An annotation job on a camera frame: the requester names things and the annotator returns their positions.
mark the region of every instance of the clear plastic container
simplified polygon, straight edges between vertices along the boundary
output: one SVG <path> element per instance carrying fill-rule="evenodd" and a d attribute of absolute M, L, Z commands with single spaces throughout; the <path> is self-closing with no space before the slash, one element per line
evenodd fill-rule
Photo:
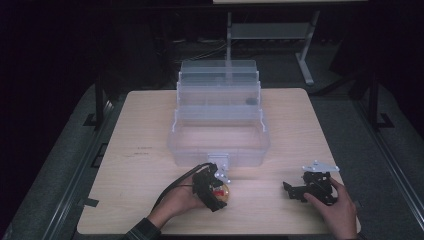
<path fill-rule="evenodd" d="M 262 163 L 270 146 L 255 61 L 190 61 L 181 66 L 168 146 L 179 166 L 216 156 L 229 167 Z"/>

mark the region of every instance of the black cable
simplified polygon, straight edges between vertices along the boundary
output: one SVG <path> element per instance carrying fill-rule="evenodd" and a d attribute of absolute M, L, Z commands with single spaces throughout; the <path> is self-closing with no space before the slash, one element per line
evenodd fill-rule
<path fill-rule="evenodd" d="M 196 167 L 194 167 L 193 169 L 191 169 L 190 171 L 186 172 L 184 175 L 182 175 L 181 177 L 179 177 L 177 180 L 175 180 L 174 182 L 172 182 L 167 188 L 165 188 L 165 190 L 163 190 L 163 192 L 159 195 L 158 199 L 156 200 L 155 205 L 152 208 L 153 209 L 156 208 L 157 205 L 159 205 L 159 203 L 162 201 L 162 199 L 165 197 L 165 195 L 171 191 L 172 189 L 174 189 L 175 187 L 178 187 L 179 184 L 186 179 L 187 177 L 189 177 L 190 175 L 192 175 L 193 173 L 199 171 L 200 169 L 202 169 L 205 166 L 210 166 L 213 163 L 203 163 L 200 165 L 197 165 Z"/>

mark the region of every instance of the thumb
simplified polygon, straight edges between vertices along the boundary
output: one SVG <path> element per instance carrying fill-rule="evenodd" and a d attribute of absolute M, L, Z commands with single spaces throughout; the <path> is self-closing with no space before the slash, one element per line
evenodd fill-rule
<path fill-rule="evenodd" d="M 321 215 L 324 213 L 325 209 L 327 209 L 327 205 L 325 205 L 324 203 L 322 203 L 320 200 L 318 200 L 316 197 L 314 197 L 312 194 L 310 193 L 305 193 L 303 194 L 303 197 L 312 204 L 312 206 L 314 206 L 318 212 L 321 213 Z"/>

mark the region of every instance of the right hand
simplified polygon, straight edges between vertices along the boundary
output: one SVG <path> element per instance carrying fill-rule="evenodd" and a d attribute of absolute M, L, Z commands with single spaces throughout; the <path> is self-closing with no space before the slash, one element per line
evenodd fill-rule
<path fill-rule="evenodd" d="M 336 239 L 356 239 L 356 206 L 350 199 L 345 186 L 330 178 L 337 190 L 337 202 L 327 206 L 309 193 L 304 197 L 321 213 L 325 223 Z"/>

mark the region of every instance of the left hand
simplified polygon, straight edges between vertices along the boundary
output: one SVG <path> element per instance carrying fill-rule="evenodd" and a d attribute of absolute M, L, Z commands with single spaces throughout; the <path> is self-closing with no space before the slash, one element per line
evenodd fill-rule
<path fill-rule="evenodd" d="M 194 208 L 205 207 L 204 203 L 193 194 L 192 176 L 184 179 L 180 185 L 169 191 L 162 201 L 153 209 L 147 219 L 161 229 L 171 218 L 182 215 Z"/>

